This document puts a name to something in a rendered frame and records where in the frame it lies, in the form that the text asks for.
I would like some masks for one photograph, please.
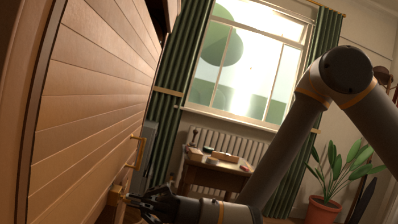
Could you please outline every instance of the box on table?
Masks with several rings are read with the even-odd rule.
[[[201,162],[203,158],[203,152],[197,148],[189,147],[188,158],[193,161]]]
[[[231,154],[226,154],[223,152],[217,152],[217,151],[213,151],[212,152],[212,157],[217,158],[217,159],[221,159],[221,160],[225,160],[231,163],[238,163],[239,162],[239,156],[233,156]]]

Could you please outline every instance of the curtain rod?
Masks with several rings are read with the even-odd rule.
[[[315,5],[324,6],[324,5],[322,5],[322,4],[318,3],[318,2],[314,2],[313,0],[306,0],[306,1],[307,1],[307,2],[311,2],[311,3],[314,3]],[[346,14],[343,14],[343,13],[340,13],[340,12],[337,12],[337,13],[343,15],[344,18],[347,17]]]

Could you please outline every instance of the window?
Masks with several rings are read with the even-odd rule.
[[[260,0],[216,0],[185,107],[278,130],[310,28]]]

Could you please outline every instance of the white radiator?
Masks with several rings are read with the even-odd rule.
[[[263,142],[257,142],[240,136],[224,134],[217,130],[208,130],[205,128],[200,128],[195,126],[190,126],[188,137],[186,139],[185,144],[188,144],[192,140],[193,130],[195,129],[198,131],[198,134],[196,135],[195,138],[195,142],[197,143],[198,148],[202,148],[203,146],[210,146],[211,148],[214,148],[216,151],[227,152],[234,156],[245,158],[253,167],[257,167],[258,162],[263,157],[269,146],[268,144]],[[180,169],[177,178],[175,179],[176,187],[178,187],[178,184],[181,179],[183,165],[184,165],[184,159],[182,157]],[[221,197],[224,197],[225,194],[224,190],[217,190],[197,185],[192,185],[191,190],[194,192],[199,192],[214,196],[221,196]],[[238,194],[232,193],[231,199],[235,199],[237,196]]]

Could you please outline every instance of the wooden desk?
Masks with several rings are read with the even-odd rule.
[[[205,162],[210,154],[204,152],[202,162],[199,162],[189,160],[185,153],[185,146],[183,146],[183,151],[184,169],[177,195],[186,197],[190,186],[196,184],[225,190],[224,201],[229,201],[232,192],[240,193],[252,174],[250,171],[246,172],[240,169],[241,165],[247,166],[246,160],[243,158],[240,158],[238,163],[220,160],[217,165],[211,165]]]

